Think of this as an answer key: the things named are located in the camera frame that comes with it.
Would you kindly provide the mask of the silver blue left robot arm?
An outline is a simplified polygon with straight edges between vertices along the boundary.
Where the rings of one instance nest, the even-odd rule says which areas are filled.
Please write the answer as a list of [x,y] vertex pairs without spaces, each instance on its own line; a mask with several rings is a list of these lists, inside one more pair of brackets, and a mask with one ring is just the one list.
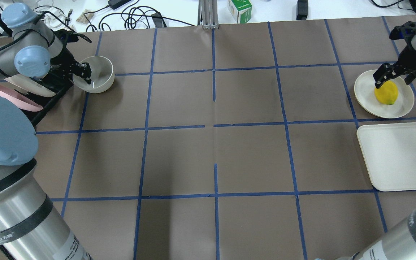
[[[41,15],[17,2],[5,8],[2,21],[13,41],[0,47],[0,80],[18,74],[33,81],[47,75],[54,83],[72,76],[91,83],[88,63],[79,63],[48,28]],[[29,119],[15,104],[0,96],[0,250],[10,260],[90,260],[52,200],[33,176],[39,142],[34,126],[57,102],[53,97],[40,115]]]

